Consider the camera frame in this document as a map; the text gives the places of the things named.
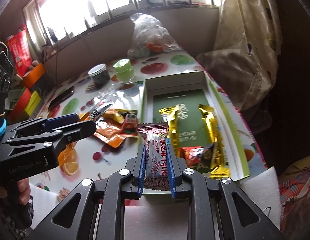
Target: table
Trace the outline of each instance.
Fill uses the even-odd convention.
[[[46,118],[58,117],[70,113],[85,114],[92,107],[91,100],[97,96],[100,98],[105,96],[113,97],[115,99],[114,108],[139,109],[143,93],[143,81],[145,79],[204,70],[185,51],[162,53],[157,56],[133,60],[132,65],[135,72],[134,83],[121,85],[116,79],[113,68],[116,61],[106,64],[111,80],[100,90],[93,88],[92,79],[88,76],[87,72],[82,73],[63,82],[54,89],[47,97],[48,100],[45,102],[38,116]],[[267,169],[263,154],[240,115],[239,110],[234,108],[226,93],[215,81],[214,85],[235,124],[244,150],[253,152],[254,154],[249,160],[248,166],[251,174],[250,178],[255,177]],[[74,94],[53,111],[48,112],[50,102],[71,86],[75,86]],[[95,152],[101,152],[103,159],[94,161],[92,157]],[[126,161],[134,158],[136,154],[137,139],[135,138],[127,138],[119,148],[111,148],[95,137],[86,138],[76,144],[75,151],[72,155],[74,162],[78,164],[77,172],[68,176],[60,167],[57,167],[31,177],[30,183],[59,194],[59,191],[63,187],[72,190],[85,178],[99,179],[98,173],[100,173],[101,178],[110,176],[112,173],[124,168]]]

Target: curtain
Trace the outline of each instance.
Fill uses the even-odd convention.
[[[214,50],[197,60],[245,110],[274,86],[281,44],[275,0],[221,0]]]

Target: finger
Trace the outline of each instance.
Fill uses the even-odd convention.
[[[19,192],[23,192],[29,186],[29,178],[17,182]]]
[[[28,187],[19,195],[19,202],[22,205],[26,205],[30,198],[30,186]]]
[[[0,198],[5,198],[7,197],[7,191],[5,190],[4,187],[0,187]]]

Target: orange box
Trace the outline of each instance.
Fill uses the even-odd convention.
[[[33,70],[29,72],[27,76],[23,78],[20,85],[30,89],[37,80],[44,75],[46,72],[45,67],[42,63],[39,63]]]

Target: logo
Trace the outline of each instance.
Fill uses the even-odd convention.
[[[105,101],[101,101],[98,106],[102,106],[103,104],[105,104]]]
[[[16,172],[21,172],[21,171],[24,171],[24,170],[28,170],[28,169],[34,168],[34,167],[36,167],[38,165],[42,165],[42,162],[40,160],[36,160],[34,162],[31,162],[29,164],[25,164],[25,165],[22,165],[22,166],[17,166],[14,169],[9,169],[8,173],[9,174],[14,174]],[[47,162],[47,159],[45,158],[44,166],[47,166],[47,165],[48,165],[48,162]]]
[[[158,133],[158,136],[159,136],[160,138],[165,138],[166,133],[164,133],[164,132],[159,132],[159,133]]]

